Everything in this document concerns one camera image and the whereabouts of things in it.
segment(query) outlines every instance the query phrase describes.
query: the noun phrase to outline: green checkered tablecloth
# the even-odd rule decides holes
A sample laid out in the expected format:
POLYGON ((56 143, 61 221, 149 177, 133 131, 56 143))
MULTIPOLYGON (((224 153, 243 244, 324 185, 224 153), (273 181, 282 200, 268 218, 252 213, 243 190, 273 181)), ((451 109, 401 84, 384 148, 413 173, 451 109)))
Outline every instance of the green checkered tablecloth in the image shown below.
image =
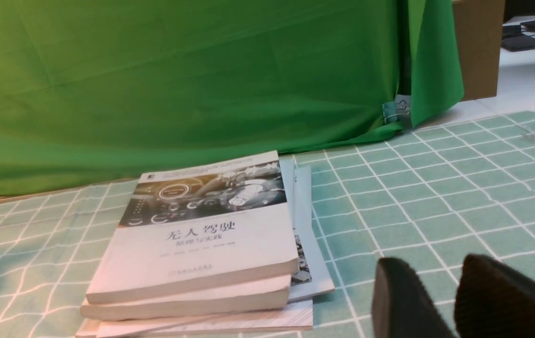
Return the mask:
MULTIPOLYGON (((336 291, 316 298, 313 331, 232 337, 371 338, 381 256, 418 270, 449 323, 465 254, 492 255, 535 279, 535 113, 295 160, 312 168, 313 227, 336 291)), ((74 334, 87 283, 134 186, 0 204, 0 338, 74 334)))

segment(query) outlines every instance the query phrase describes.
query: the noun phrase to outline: white object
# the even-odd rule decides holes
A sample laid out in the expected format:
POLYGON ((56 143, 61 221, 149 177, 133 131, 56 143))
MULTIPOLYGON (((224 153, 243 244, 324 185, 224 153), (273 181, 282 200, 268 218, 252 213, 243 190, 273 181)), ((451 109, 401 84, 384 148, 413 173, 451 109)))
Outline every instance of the white object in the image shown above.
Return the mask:
POLYGON ((114 338, 134 334, 137 337, 166 337, 179 336, 181 334, 223 334, 311 329, 313 329, 313 301, 307 300, 290 303, 285 308, 278 310, 216 315, 210 318, 204 317, 201 321, 194 321, 193 317, 186 317, 100 322, 96 337, 114 338))
POLYGON ((211 289, 111 304, 81 305, 81 316, 101 321, 155 317, 202 316, 283 308, 288 302, 290 275, 211 289))
POLYGON ((334 283, 311 227, 311 170, 295 169, 292 160, 281 160, 289 209, 295 235, 299 236, 310 271, 300 271, 296 279, 309 276, 304 283, 290 284, 290 275, 231 286, 181 293, 147 300, 111 304, 84 301, 81 316, 101 321, 149 319, 154 317, 202 316, 208 313, 246 312, 282 308, 287 302, 305 300, 334 290, 334 283))
POLYGON ((310 282, 291 286, 291 304, 283 310, 267 310, 235 315, 220 314, 197 317, 164 317, 132 321, 96 321, 86 319, 76 338, 109 338, 130 335, 171 336, 174 334, 224 333, 244 331, 285 331, 311 329, 312 301, 295 303, 314 295, 334 290, 334 284, 323 261, 311 227, 310 167, 295 169, 289 160, 280 161, 287 199, 293 217, 295 234, 299 235, 310 268, 310 282))
MULTIPOLYGON (((168 197, 171 203, 183 202, 179 199, 188 190, 173 188, 164 193, 165 188, 161 190, 160 186, 174 180, 200 182, 207 177, 212 182, 217 180, 217 185, 221 180, 238 177, 253 184, 266 182, 254 179, 258 171, 277 172, 278 168, 278 152, 268 152, 200 167, 146 173, 136 189, 156 188, 158 195, 168 197)), ((218 194, 224 199, 227 196, 218 194)), ((298 258, 285 202, 192 220, 123 226, 111 238, 86 297, 90 304, 107 304, 251 282, 299 271, 298 258), (207 233, 215 229, 227 232, 207 233), (205 236, 210 239, 201 241, 205 236)))

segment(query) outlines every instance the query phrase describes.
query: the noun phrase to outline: stack of books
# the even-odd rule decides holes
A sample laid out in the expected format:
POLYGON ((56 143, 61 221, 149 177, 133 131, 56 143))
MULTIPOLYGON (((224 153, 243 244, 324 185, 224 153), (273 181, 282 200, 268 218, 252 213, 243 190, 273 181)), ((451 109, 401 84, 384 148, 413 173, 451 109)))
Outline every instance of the stack of books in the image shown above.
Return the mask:
POLYGON ((81 306, 77 338, 310 330, 334 290, 310 167, 268 152, 141 176, 81 306))

